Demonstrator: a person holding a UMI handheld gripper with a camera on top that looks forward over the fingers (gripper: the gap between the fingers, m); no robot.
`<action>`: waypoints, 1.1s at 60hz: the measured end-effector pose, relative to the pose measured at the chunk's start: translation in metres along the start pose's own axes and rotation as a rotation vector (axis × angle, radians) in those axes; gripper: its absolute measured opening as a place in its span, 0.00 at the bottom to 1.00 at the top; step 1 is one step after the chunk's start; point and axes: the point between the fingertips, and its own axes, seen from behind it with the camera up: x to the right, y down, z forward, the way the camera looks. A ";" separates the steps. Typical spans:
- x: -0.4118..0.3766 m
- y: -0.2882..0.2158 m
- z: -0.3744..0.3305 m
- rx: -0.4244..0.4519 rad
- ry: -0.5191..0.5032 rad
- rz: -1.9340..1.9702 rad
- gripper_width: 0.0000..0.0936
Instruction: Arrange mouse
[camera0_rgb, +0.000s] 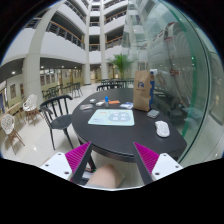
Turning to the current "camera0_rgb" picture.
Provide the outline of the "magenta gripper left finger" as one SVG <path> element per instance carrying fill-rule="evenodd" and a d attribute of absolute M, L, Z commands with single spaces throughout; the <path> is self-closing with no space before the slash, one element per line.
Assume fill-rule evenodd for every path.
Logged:
<path fill-rule="evenodd" d="M 91 151 L 91 143 L 87 142 L 67 153 L 58 152 L 48 159 L 41 169 L 79 184 L 89 162 Z"/>

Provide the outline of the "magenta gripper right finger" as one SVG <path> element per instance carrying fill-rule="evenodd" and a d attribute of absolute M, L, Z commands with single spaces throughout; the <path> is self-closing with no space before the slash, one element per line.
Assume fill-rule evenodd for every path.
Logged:
<path fill-rule="evenodd" d="M 182 166 L 167 153 L 157 154 L 136 142 L 134 158 L 145 185 L 182 169 Z"/>

